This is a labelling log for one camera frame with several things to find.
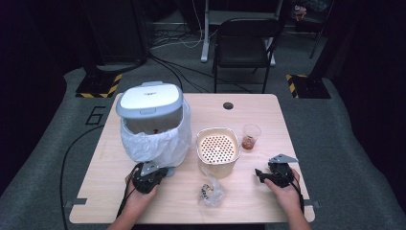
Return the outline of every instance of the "person's arm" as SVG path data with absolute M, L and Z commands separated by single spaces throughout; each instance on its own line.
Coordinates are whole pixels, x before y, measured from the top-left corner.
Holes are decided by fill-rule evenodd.
M 155 198 L 158 193 L 158 187 L 159 185 L 156 185 L 149 194 L 141 194 L 137 190 L 134 190 L 135 188 L 132 183 L 129 183 L 127 190 L 129 196 L 125 207 L 108 229 L 131 229 L 146 210 L 149 203 Z
M 298 187 L 300 176 L 293 169 L 292 172 L 296 178 L 293 183 L 296 185 L 296 187 Z M 265 179 L 264 183 L 275 193 L 279 204 L 287 215 L 290 230 L 311 229 L 310 224 L 305 219 L 305 215 L 302 213 L 298 192 L 295 190 L 295 188 L 293 188 L 293 186 L 289 185 L 287 187 L 280 188 L 269 179 Z

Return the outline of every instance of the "beige perforated basket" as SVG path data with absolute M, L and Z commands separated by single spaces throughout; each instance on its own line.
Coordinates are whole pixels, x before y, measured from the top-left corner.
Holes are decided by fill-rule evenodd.
M 236 134 L 227 127 L 201 130 L 196 138 L 199 168 L 205 167 L 216 178 L 226 177 L 241 154 Z

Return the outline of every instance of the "yellow and black hazard tape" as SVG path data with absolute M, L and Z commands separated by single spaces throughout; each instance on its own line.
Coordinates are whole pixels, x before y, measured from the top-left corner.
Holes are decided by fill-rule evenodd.
M 76 97 L 78 98 L 111 98 L 116 92 L 117 87 L 119 86 L 119 82 L 122 79 L 123 75 L 118 75 L 116 79 L 114 79 L 110 90 L 107 93 L 99 93 L 99 94 L 92 94 L 92 93 L 77 93 Z
M 286 75 L 287 83 L 289 84 L 289 90 L 293 98 L 299 98 L 298 90 L 293 82 L 293 77 L 307 78 L 307 75 Z

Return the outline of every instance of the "clear plastic bag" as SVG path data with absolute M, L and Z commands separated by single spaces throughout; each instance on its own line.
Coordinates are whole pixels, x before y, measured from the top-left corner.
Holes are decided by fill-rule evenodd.
M 203 167 L 201 170 L 209 178 L 212 187 L 208 184 L 202 186 L 199 202 L 206 206 L 217 207 L 225 196 L 224 189 L 221 187 L 218 180 L 212 176 L 206 168 Z
M 153 161 L 160 168 L 180 165 L 192 144 L 191 108 L 186 100 L 182 109 L 179 125 L 157 134 L 134 134 L 122 119 L 121 134 L 127 155 L 135 162 Z

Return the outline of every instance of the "wooden table top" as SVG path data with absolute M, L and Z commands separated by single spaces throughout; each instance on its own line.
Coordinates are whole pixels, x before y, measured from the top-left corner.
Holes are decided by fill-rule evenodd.
M 270 223 L 287 222 L 273 193 L 259 183 L 255 169 L 269 173 L 269 158 L 280 153 L 295 157 L 281 107 L 270 94 L 184 94 L 192 110 L 192 146 L 184 162 L 176 167 L 175 175 L 162 180 L 158 195 L 151 202 L 139 223 Z M 111 223 L 115 220 L 124 195 L 124 178 L 135 162 L 124 151 L 120 134 L 121 118 L 116 113 L 116 98 L 108 115 L 100 141 L 81 185 L 76 204 L 70 215 L 73 223 Z M 233 109 L 223 108 L 232 103 Z M 225 196 L 218 207 L 199 203 L 204 184 L 210 180 L 197 166 L 196 135 L 209 127 L 228 127 L 238 139 L 244 124 L 253 123 L 262 134 L 250 152 L 241 149 L 232 173 L 219 179 Z M 301 175 L 304 199 L 309 199 L 299 163 L 289 163 Z M 312 206 L 305 206 L 308 221 L 315 219 Z

